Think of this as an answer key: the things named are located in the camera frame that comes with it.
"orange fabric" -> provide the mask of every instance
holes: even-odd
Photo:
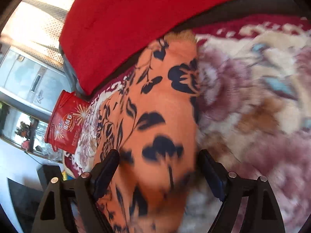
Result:
[[[115,232],[173,232],[181,223],[195,171],[196,57],[191,38],[151,43],[100,108],[94,163],[111,149],[121,157],[98,200]]]

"silver screw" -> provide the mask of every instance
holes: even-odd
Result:
[[[89,177],[89,175],[90,175],[89,172],[84,172],[84,173],[81,174],[81,177],[82,177],[83,179],[86,179],[86,178]]]
[[[260,180],[263,181],[263,182],[266,182],[268,179],[266,176],[260,176]]]
[[[229,177],[230,178],[236,178],[236,173],[235,172],[229,172]]]
[[[58,181],[58,178],[57,178],[57,177],[54,177],[54,178],[51,179],[51,182],[52,182],[53,184],[55,184],[57,181]]]

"red plastic bucket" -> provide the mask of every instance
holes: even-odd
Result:
[[[76,93],[65,90],[59,96],[49,122],[45,143],[52,145],[54,151],[62,149],[75,154],[83,123],[90,109],[90,104]]]

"floral bedspread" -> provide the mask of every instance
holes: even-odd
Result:
[[[310,29],[306,18],[279,15],[194,29],[202,87],[198,144],[241,177],[265,175],[289,233],[298,232],[311,212]],[[64,158],[71,175],[92,169],[99,106],[123,80],[91,103],[76,154]],[[179,232],[207,232],[220,206],[205,181],[198,181]],[[243,201],[233,232],[245,209]]]

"red blanket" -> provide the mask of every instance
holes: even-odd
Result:
[[[228,0],[75,0],[61,46],[87,94],[180,22]]]

